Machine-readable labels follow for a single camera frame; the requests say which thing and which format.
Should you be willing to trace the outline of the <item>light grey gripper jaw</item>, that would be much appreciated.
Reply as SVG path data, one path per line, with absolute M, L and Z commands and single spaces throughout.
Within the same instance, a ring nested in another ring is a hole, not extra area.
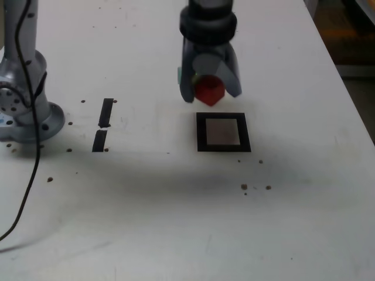
M 232 97 L 242 93 L 236 53 L 230 43 L 204 51 L 193 60 L 193 69 L 200 76 L 215 76 Z

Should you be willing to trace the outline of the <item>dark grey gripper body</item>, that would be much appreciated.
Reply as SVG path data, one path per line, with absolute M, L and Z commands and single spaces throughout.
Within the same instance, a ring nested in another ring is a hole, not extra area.
M 192 53 L 194 57 L 200 54 L 213 54 L 218 57 L 226 57 L 227 47 L 228 47 L 228 43 L 217 45 L 217 46 L 194 44 Z

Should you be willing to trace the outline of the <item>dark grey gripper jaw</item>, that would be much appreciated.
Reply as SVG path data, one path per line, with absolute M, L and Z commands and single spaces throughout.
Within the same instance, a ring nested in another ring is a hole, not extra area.
M 194 101 L 194 86 L 192 78 L 195 74 L 192 67 L 195 58 L 194 45 L 186 38 L 183 39 L 182 46 L 182 63 L 178 68 L 178 82 L 181 96 L 185 102 L 192 103 Z

